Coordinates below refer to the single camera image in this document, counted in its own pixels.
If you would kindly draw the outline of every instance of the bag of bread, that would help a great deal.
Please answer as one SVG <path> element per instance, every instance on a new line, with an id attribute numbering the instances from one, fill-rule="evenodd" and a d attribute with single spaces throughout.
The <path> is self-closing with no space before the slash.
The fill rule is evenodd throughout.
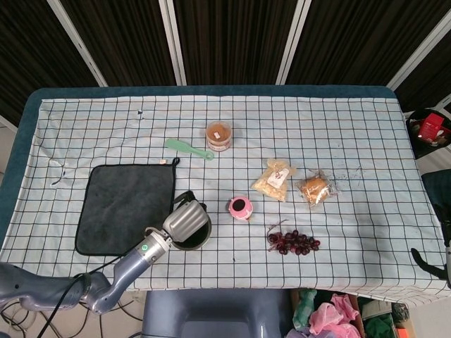
<path id="1" fill-rule="evenodd" d="M 310 206 L 315 206 L 327 199 L 330 195 L 337 193 L 335 185 L 329 181 L 324 173 L 319 170 L 315 176 L 296 183 L 301 195 L 309 202 Z"/>
<path id="2" fill-rule="evenodd" d="M 285 202 L 288 190 L 287 179 L 296 172 L 296 168 L 290 167 L 283 160 L 276 160 L 274 158 L 268 159 L 267 164 L 268 168 L 252 185 L 252 189 Z"/>

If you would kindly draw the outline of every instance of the grape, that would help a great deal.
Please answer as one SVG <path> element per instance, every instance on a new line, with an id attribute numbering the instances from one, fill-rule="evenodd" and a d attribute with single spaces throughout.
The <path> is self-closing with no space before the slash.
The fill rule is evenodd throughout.
<path id="1" fill-rule="evenodd" d="M 287 232 L 285 235 L 282 232 L 268 234 L 267 240 L 272 244 L 270 250 L 277 249 L 282 255 L 287 255 L 289 251 L 297 255 L 307 255 L 310 251 L 318 251 L 321 244 L 313 237 L 299 235 L 298 230 Z"/>
<path id="2" fill-rule="evenodd" d="M 278 237 L 276 234 L 270 234 L 268 240 L 270 243 L 275 244 L 278 241 Z"/>

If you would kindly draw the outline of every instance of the paper label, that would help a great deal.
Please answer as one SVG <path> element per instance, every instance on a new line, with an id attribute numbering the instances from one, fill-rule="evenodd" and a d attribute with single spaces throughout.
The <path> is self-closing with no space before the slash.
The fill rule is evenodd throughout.
<path id="1" fill-rule="evenodd" d="M 283 181 L 285 181 L 285 178 L 287 178 L 290 171 L 285 168 L 280 171 L 276 171 L 271 174 L 271 176 L 268 178 L 268 184 L 272 187 L 275 187 L 276 189 L 279 189 L 282 185 Z"/>

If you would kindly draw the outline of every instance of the green spatula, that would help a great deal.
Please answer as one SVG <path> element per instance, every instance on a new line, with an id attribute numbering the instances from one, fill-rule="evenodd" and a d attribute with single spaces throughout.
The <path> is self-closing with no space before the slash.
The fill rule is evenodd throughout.
<path id="1" fill-rule="evenodd" d="M 196 154 L 202 158 L 205 158 L 206 160 L 212 160 L 214 158 L 214 154 L 211 151 L 205 151 L 205 150 L 193 148 L 189 144 L 179 141 L 178 139 L 167 139 L 164 142 L 164 146 L 166 148 L 181 151 L 183 153 Z"/>

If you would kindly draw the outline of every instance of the pink cloth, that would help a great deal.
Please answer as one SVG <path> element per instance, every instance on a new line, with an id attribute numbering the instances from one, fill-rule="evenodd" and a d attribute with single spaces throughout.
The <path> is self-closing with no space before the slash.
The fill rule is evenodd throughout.
<path id="1" fill-rule="evenodd" d="M 349 323 L 359 315 L 359 311 L 352 307 L 350 297 L 347 294 L 344 296 L 333 294 L 330 301 L 335 305 L 338 313 L 343 316 L 342 323 Z"/>
<path id="2" fill-rule="evenodd" d="M 331 331 L 337 338 L 361 338 L 357 328 L 349 322 L 359 314 L 352 308 L 349 296 L 332 296 L 332 302 L 322 303 L 309 319 L 310 332 L 320 334 L 323 330 Z"/>

